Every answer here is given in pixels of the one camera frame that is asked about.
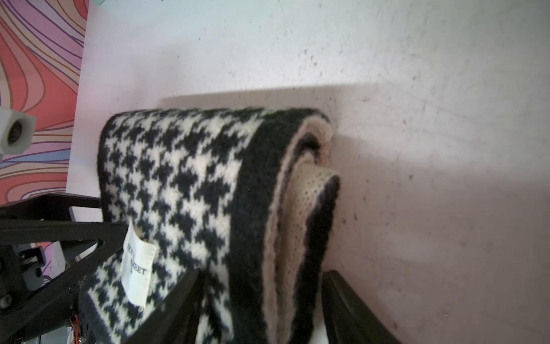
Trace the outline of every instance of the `white wall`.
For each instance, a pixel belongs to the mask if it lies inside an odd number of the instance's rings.
[[[69,166],[156,106],[316,106],[342,176],[325,268],[404,343],[550,341],[550,3],[90,5]]]

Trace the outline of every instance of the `camera lens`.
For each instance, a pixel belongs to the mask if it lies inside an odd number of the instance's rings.
[[[15,121],[12,127],[9,129],[8,133],[8,144],[13,145],[19,140],[21,134],[23,133],[23,125],[19,121]]]

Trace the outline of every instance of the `white fabric tag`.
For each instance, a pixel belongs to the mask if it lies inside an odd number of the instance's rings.
[[[123,249],[122,287],[128,301],[136,306],[144,307],[151,283],[153,259],[158,248],[141,240],[134,230],[132,220],[130,220]]]

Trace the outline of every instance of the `red wire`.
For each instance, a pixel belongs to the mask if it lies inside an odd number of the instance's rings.
[[[80,335],[80,320],[78,319],[78,315],[75,315],[76,318],[76,342],[75,344],[78,344],[78,337]]]
[[[76,337],[75,337],[75,335],[74,335],[74,334],[75,334],[75,331],[74,331],[74,324],[73,324],[72,316],[69,318],[69,323],[70,323],[70,327],[73,329],[73,343],[74,343],[74,344],[78,344],[78,343],[76,342]]]

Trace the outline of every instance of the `folded scarf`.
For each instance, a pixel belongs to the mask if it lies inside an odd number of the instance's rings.
[[[84,279],[98,342],[131,336],[193,269],[209,275],[197,343],[307,342],[339,187],[331,135],[307,108],[113,116],[97,158],[103,219],[156,251],[142,307],[123,287],[123,250]]]

